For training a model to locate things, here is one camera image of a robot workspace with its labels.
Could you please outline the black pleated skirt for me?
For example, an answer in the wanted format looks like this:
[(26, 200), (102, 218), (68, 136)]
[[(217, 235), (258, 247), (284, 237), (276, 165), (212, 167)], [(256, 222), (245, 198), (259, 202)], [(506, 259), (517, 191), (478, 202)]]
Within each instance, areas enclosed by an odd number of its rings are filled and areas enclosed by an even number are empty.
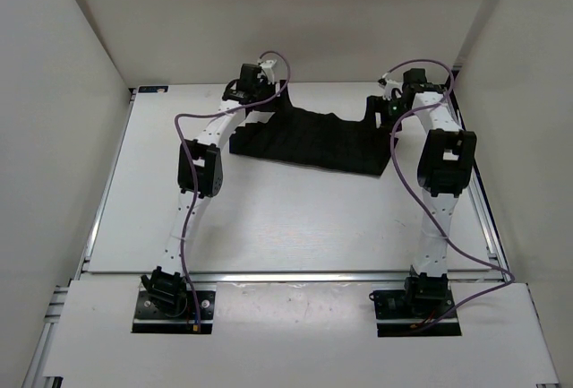
[(390, 159), (389, 130), (369, 129), (364, 116), (343, 120), (302, 108), (276, 113), (267, 124), (247, 124), (230, 137), (229, 152), (261, 160), (379, 177)]

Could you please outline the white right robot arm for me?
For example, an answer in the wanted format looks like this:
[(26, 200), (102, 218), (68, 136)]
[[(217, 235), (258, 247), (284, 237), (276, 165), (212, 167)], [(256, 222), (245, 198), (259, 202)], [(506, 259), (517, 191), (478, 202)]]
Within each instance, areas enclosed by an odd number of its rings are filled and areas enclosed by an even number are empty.
[(425, 142), (416, 170), (423, 207), (418, 249), (404, 288), (371, 294), (377, 318), (422, 318), (426, 323), (451, 305), (447, 251), (451, 219), (460, 195), (468, 187), (475, 160), (477, 137), (462, 129), (452, 116), (446, 89), (427, 81), (425, 70), (403, 73), (402, 85), (385, 91), (379, 100), (381, 125), (390, 131), (390, 157), (396, 162), (395, 137), (402, 121), (416, 117)]

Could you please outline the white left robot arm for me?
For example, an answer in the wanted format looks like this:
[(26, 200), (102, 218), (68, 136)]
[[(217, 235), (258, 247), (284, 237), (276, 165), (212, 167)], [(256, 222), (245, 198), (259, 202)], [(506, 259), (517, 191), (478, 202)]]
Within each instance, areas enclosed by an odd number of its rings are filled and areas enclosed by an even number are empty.
[(259, 58), (241, 66), (239, 77), (227, 84), (218, 110), (211, 114), (178, 114), (180, 140), (177, 185), (180, 195), (164, 255), (141, 283), (148, 300), (167, 317), (183, 316), (198, 332), (201, 301), (186, 262), (202, 215), (223, 185), (222, 152), (235, 129), (253, 111), (272, 112), (288, 80), (276, 76), (277, 61)]

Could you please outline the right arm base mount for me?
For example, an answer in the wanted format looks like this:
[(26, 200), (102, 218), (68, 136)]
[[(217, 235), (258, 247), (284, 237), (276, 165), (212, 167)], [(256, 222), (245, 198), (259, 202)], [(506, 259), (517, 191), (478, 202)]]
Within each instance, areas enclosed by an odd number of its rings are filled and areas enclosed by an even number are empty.
[(379, 338), (462, 335), (446, 275), (410, 275), (402, 289), (376, 289), (369, 299), (374, 304)]

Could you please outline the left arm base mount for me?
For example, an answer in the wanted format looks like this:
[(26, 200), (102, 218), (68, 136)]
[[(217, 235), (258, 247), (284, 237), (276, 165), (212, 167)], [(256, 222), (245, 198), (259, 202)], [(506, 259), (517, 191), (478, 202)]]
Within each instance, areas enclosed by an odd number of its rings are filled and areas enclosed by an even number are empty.
[(132, 333), (136, 334), (184, 334), (209, 335), (212, 333), (216, 291), (199, 289), (197, 298), (200, 309), (201, 327), (195, 321), (195, 308), (192, 292), (176, 312), (164, 312), (150, 299), (143, 286), (139, 287), (133, 313)]

